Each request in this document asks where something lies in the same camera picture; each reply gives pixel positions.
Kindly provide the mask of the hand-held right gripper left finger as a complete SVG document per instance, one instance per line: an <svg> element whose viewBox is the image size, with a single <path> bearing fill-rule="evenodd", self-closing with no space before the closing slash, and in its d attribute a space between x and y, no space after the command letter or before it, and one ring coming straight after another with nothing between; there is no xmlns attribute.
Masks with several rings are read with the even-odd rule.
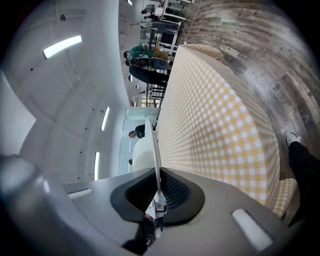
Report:
<svg viewBox="0 0 320 256"><path fill-rule="evenodd" d="M50 235L47 256L164 256L166 246L146 243L145 213L136 202L153 196L155 172L145 169L97 181L62 184L44 174Z"/></svg>

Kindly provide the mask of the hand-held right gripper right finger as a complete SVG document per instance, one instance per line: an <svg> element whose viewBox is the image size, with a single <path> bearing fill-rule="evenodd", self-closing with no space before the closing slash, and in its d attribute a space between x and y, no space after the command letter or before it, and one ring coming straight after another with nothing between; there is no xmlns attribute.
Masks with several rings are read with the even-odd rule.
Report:
<svg viewBox="0 0 320 256"><path fill-rule="evenodd" d="M257 250L232 216L238 209L245 210L274 244L291 235L282 219L235 186L173 168L169 171L201 187L204 205L188 223L165 227L145 255L254 256Z"/></svg>

